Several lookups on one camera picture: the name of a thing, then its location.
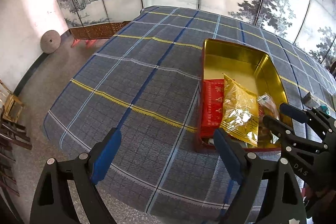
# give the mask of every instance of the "open tin box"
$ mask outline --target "open tin box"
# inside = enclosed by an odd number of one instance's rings
[[[282,103],[288,103],[284,87],[269,55],[263,51],[221,40],[204,40],[202,52],[202,80],[223,79],[223,73],[234,79],[248,90],[261,96],[269,94],[279,110]],[[209,137],[204,138],[200,132],[203,109],[203,96],[199,104],[199,124],[196,134],[196,150],[212,148],[208,144]],[[280,113],[280,120],[293,127],[292,119]],[[251,151],[279,151],[280,143],[270,143],[269,140],[258,139],[257,147],[248,145]]]

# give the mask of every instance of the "yellow snack bag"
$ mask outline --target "yellow snack bag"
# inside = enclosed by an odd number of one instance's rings
[[[258,143],[258,95],[224,74],[223,119],[220,127],[229,135],[252,146]]]

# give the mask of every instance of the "chair leg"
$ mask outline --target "chair leg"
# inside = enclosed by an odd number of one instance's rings
[[[0,157],[3,157],[4,159],[6,159],[6,160],[8,160],[8,161],[10,161],[10,162],[12,162],[12,163],[16,163],[16,160],[14,160],[14,159],[12,159],[12,158],[6,156],[6,155],[3,154],[1,151],[0,151]]]
[[[22,130],[26,133],[26,127],[20,125],[19,123],[16,122],[10,122],[12,126],[16,127],[16,129]]]
[[[14,135],[20,137],[21,139],[25,140],[26,142],[30,142],[30,138],[26,136],[25,133],[17,131],[15,129],[13,129],[10,125],[2,122],[2,126],[5,127],[7,130],[11,131]]]
[[[14,138],[11,138],[10,136],[8,136],[6,133],[4,133],[4,130],[1,130],[0,129],[0,137],[8,140],[9,142],[12,142],[13,144],[16,144],[18,146],[21,146],[23,148],[26,148],[28,150],[31,150],[32,149],[32,145],[29,144],[29,143],[25,143],[25,142],[21,142],[21,141],[18,141],[17,139]]]
[[[0,162],[0,168],[2,169],[7,169],[7,170],[12,170],[12,167],[8,166],[8,165],[5,165],[3,163]]]
[[[16,184],[16,180],[8,175],[6,175],[4,172],[0,170],[0,176],[4,177],[5,179],[10,180],[12,183]]]
[[[21,106],[25,106],[25,104],[23,102],[21,102],[21,100],[19,99],[18,96],[15,96],[15,95],[12,95],[12,96],[13,96],[13,99],[14,99],[15,103],[18,103]]]
[[[22,109],[24,108],[24,106],[25,106],[25,105],[21,103],[21,108],[20,108],[20,110],[18,111],[18,113],[17,113],[17,115],[16,115],[16,117],[15,117],[15,119],[14,119],[14,122],[15,122],[15,123],[17,123],[17,121],[19,120],[19,116],[20,116],[20,114],[21,114]]]
[[[7,151],[12,151],[13,150],[13,148],[11,146],[1,143],[1,140],[0,140],[0,147],[2,147],[3,149],[5,149]]]
[[[5,187],[7,190],[9,190],[10,192],[14,193],[17,196],[20,196],[19,192],[10,188],[6,183],[4,183],[3,181],[0,180],[0,186]]]

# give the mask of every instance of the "metal screw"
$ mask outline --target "metal screw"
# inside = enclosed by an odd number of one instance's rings
[[[87,159],[88,156],[89,156],[89,155],[88,155],[87,153],[81,153],[81,154],[79,155],[79,158],[80,158],[81,160],[85,160],[85,159]]]
[[[288,163],[288,160],[285,159],[285,158],[281,158],[281,159],[280,159],[280,162],[281,162],[282,164],[287,164],[287,163]]]
[[[54,158],[50,158],[47,160],[47,164],[51,165],[55,162],[55,159]]]
[[[250,152],[250,153],[247,153],[247,157],[248,157],[249,159],[254,160],[254,159],[257,157],[257,155],[256,155],[255,153]]]

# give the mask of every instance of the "bed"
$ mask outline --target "bed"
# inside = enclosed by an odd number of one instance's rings
[[[193,147],[206,38],[265,51],[291,105],[302,108],[300,98],[313,91],[335,117],[335,80],[291,43],[225,16],[151,6],[71,79],[45,117],[46,136],[72,159],[118,127],[122,144],[99,187],[152,215],[216,219],[232,202],[238,185],[218,155],[196,153]],[[294,121],[294,129],[301,137],[318,140],[309,127]],[[258,154],[279,157],[278,152]],[[265,188],[262,184],[259,189],[255,212]]]

